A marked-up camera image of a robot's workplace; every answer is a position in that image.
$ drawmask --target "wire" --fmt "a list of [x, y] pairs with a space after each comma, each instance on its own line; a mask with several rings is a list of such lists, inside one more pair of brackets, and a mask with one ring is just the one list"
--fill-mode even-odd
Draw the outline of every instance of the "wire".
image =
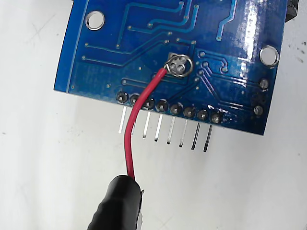
[[139, 114], [140, 109], [143, 107], [145, 101], [149, 97], [149, 95], [155, 90], [157, 85], [160, 83], [162, 78], [166, 75], [167, 71], [165, 68], [162, 68], [158, 71], [156, 76], [152, 79], [149, 85], [145, 88], [145, 90], [141, 93], [138, 100], [136, 101], [132, 112], [130, 114], [126, 131], [124, 137], [124, 148], [125, 148], [125, 156], [126, 156], [126, 166], [127, 166], [127, 174], [129, 177], [135, 180], [134, 168], [133, 168], [133, 159], [132, 159], [132, 148], [131, 148], [131, 133], [136, 121], [136, 118]]

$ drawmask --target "printed circuit board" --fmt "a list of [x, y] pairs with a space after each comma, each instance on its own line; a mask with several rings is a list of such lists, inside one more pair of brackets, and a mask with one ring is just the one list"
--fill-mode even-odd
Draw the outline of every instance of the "printed circuit board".
[[[144, 109], [264, 134], [287, 0], [74, 1], [55, 90], [133, 106], [176, 54]], [[92, 22], [92, 17], [101, 22]]]

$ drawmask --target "soldered wire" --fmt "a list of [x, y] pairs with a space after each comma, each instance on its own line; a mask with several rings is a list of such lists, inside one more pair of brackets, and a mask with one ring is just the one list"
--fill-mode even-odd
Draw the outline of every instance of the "soldered wire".
[[162, 68], [158, 71], [156, 76], [152, 79], [149, 85], [145, 88], [145, 90], [141, 93], [138, 100], [136, 101], [132, 112], [130, 114], [126, 131], [124, 137], [124, 148], [125, 148], [125, 157], [126, 157], [126, 166], [127, 166], [127, 174], [129, 177], [135, 180], [134, 175], [134, 167], [133, 167], [133, 158], [132, 158], [132, 147], [131, 147], [131, 134], [133, 130], [133, 126], [135, 124], [136, 118], [143, 107], [145, 101], [149, 97], [149, 95], [155, 90], [157, 85], [160, 83], [162, 78], [166, 75], [167, 71], [165, 68]]

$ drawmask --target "blue circuit board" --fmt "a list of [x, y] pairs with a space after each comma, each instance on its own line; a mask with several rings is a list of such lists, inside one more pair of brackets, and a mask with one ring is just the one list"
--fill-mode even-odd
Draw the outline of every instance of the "blue circuit board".
[[[196, 121], [206, 110], [202, 122], [217, 124], [211, 115], [219, 114], [217, 125], [263, 135], [278, 58], [265, 65], [260, 53], [269, 46], [280, 54], [286, 10], [287, 0], [75, 0], [54, 89], [119, 104], [118, 92], [140, 94], [170, 53], [185, 54], [193, 72], [168, 74], [155, 103], [192, 107]], [[90, 30], [96, 11], [105, 21]]]

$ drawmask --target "black component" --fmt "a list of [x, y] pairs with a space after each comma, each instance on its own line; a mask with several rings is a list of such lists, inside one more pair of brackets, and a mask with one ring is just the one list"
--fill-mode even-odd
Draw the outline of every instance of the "black component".
[[115, 177], [88, 230], [136, 230], [141, 203], [139, 185], [131, 177]]
[[211, 113], [211, 122], [214, 124], [219, 124], [222, 122], [223, 114], [222, 113]]
[[170, 110], [173, 115], [179, 115], [182, 112], [182, 106], [179, 104], [174, 104], [171, 106]]
[[159, 112], [166, 112], [168, 110], [168, 103], [167, 101], [160, 100], [157, 104], [157, 110]]
[[129, 96], [126, 92], [118, 92], [116, 95], [116, 100], [120, 103], [126, 103]]
[[150, 110], [154, 108], [154, 99], [153, 98], [149, 98], [145, 101], [144, 103], [144, 108]]
[[207, 120], [208, 116], [209, 116], [208, 111], [205, 109], [202, 109], [197, 113], [197, 118], [201, 121]]
[[185, 110], [183, 111], [183, 115], [188, 117], [188, 118], [194, 117], [195, 116], [195, 108], [194, 107], [185, 108]]
[[298, 0], [288, 0], [286, 22], [297, 16]]
[[130, 97], [130, 103], [134, 106], [136, 101], [138, 100], [139, 96], [134, 94]]
[[266, 95], [262, 94], [262, 93], [257, 93], [255, 95], [252, 96], [252, 106], [257, 106], [259, 104], [265, 104], [266, 103]]

